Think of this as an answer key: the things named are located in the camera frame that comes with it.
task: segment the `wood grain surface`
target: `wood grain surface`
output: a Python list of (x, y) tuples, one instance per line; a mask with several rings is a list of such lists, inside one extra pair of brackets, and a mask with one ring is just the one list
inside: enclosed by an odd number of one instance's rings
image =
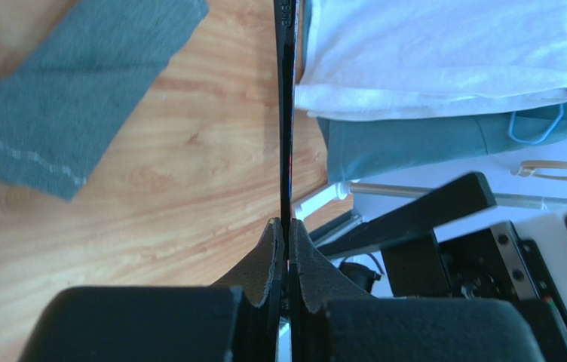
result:
[[(18, 358), (41, 310), (62, 289), (209, 284), (278, 215), (272, 1), (208, 2), (208, 17), (71, 204), (0, 185), (0, 361)], [(74, 3), (0, 0), (0, 77)], [(326, 182), (321, 134), (300, 114), (294, 146), (298, 198)], [(332, 204), (309, 228), (351, 205)]]

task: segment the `beige strap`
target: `beige strap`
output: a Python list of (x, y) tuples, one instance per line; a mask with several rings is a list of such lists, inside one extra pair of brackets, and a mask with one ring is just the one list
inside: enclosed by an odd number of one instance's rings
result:
[(520, 164), (520, 169), (517, 172), (513, 172), (513, 174), (522, 177), (533, 176), (540, 177), (542, 179), (557, 179), (559, 181), (567, 181), (567, 176), (551, 176), (538, 173), (539, 170), (543, 169), (567, 170), (567, 162), (544, 160), (524, 161)]

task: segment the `wooden floor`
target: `wooden floor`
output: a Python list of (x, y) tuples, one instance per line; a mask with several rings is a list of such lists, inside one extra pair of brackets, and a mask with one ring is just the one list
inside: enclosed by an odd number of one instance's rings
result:
[[(0, 0), (0, 76), (74, 2)], [(278, 214), (272, 1), (208, 2), (206, 20), (71, 204), (0, 185), (0, 361), (18, 358), (38, 314), (60, 290), (209, 284)], [(297, 198), (326, 182), (325, 161), (316, 123), (300, 115)], [(333, 206), (309, 220), (309, 228), (351, 202)]]

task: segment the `white towel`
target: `white towel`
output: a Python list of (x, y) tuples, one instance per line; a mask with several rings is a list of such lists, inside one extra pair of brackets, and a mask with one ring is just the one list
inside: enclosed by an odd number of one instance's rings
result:
[(313, 0), (296, 106), (348, 121), (567, 102), (567, 0)]

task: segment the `folded garment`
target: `folded garment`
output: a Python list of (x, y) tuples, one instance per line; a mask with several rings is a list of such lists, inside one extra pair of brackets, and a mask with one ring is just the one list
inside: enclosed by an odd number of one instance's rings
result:
[(567, 0), (313, 0), (296, 106), (345, 121), (567, 102)]
[[(541, 145), (567, 139), (564, 116)], [(538, 138), (558, 106), (518, 112), (513, 134)], [(509, 136), (510, 113), (449, 118), (351, 122), (319, 119), (328, 147), (328, 180), (339, 182), (392, 170), (530, 147)]]
[(205, 0), (75, 5), (0, 80), (0, 181), (72, 199), (207, 10)]

